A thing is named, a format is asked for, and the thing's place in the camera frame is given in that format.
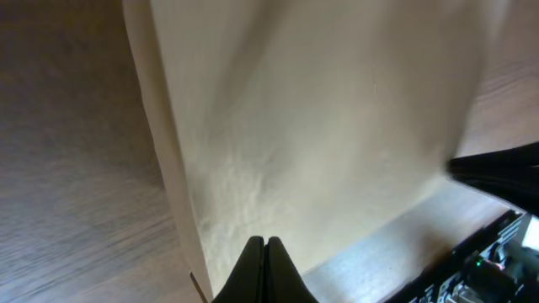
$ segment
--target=wood grain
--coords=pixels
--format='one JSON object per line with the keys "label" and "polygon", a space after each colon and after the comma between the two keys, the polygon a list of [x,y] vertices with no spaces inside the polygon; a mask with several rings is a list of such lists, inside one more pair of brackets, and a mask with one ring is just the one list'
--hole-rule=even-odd
{"label": "wood grain", "polygon": [[196,301],[120,3],[0,14],[0,302]]}
{"label": "wood grain", "polygon": [[519,0],[469,114],[461,155],[539,141],[539,2]]}

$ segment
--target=black object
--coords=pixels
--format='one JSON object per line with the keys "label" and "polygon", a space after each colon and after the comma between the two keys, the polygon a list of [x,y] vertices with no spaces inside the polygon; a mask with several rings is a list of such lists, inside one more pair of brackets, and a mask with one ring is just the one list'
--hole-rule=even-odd
{"label": "black object", "polygon": [[539,217],[539,142],[449,161],[453,179]]}
{"label": "black object", "polygon": [[464,283],[487,303],[506,303],[515,297],[516,283],[496,264],[475,258],[463,270]]}
{"label": "black object", "polygon": [[278,237],[250,237],[215,303],[316,303]]}
{"label": "black object", "polygon": [[537,303],[537,298],[539,298],[539,285],[534,281],[522,285],[513,302]]}
{"label": "black object", "polygon": [[477,259],[469,257],[475,252],[488,256],[493,249],[496,249],[495,243],[503,246],[509,242],[516,235],[521,221],[522,215],[513,210],[507,211],[490,225],[476,231],[433,266],[428,267],[416,280],[386,300],[386,303],[446,302],[454,288],[465,283],[469,271],[467,269],[477,265]]}

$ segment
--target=wooden floor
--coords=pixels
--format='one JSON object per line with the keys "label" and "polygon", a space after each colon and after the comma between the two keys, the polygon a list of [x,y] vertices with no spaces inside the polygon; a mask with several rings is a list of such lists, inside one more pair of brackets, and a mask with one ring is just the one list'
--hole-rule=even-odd
{"label": "wooden floor", "polygon": [[0,302],[196,301],[120,2],[0,2]]}
{"label": "wooden floor", "polygon": [[[197,302],[120,2],[0,2],[0,302]],[[461,154],[539,141],[539,2],[520,0]],[[455,184],[305,275],[372,302],[503,211]]]}

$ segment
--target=laminate floor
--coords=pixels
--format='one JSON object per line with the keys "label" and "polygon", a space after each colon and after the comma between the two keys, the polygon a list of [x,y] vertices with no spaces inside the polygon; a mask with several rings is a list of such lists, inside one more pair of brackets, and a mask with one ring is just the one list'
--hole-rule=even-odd
{"label": "laminate floor", "polygon": [[[0,2],[0,302],[197,302],[119,1]],[[515,3],[462,155],[539,140],[539,3]],[[305,275],[372,302],[504,211],[455,184]]]}
{"label": "laminate floor", "polygon": [[0,2],[0,302],[185,302],[120,2]]}

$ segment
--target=black plastic part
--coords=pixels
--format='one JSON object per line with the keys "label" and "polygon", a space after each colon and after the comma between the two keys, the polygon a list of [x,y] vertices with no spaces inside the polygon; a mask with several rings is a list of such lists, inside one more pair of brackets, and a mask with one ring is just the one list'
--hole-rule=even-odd
{"label": "black plastic part", "polygon": [[459,182],[505,199],[539,216],[539,142],[449,162]]}
{"label": "black plastic part", "polygon": [[467,264],[464,282],[485,303],[507,303],[515,297],[516,284],[509,275],[488,261],[477,259]]}
{"label": "black plastic part", "polygon": [[428,267],[415,281],[404,286],[386,303],[436,302],[437,298],[444,296],[444,294],[439,293],[441,285],[453,274],[457,274],[465,268],[467,258],[497,242],[499,234],[502,231],[507,231],[507,228],[511,228],[514,222],[520,218],[521,215],[516,214],[513,210],[507,211],[495,222],[477,231],[459,244],[439,262]]}
{"label": "black plastic part", "polygon": [[530,281],[524,284],[512,300],[514,303],[537,303],[539,301],[539,284],[537,281]]}
{"label": "black plastic part", "polygon": [[265,283],[268,303],[316,303],[278,237],[266,246]]}
{"label": "black plastic part", "polygon": [[264,266],[264,239],[250,237],[215,303],[260,303]]}
{"label": "black plastic part", "polygon": [[215,303],[316,303],[285,246],[271,237],[249,238]]}

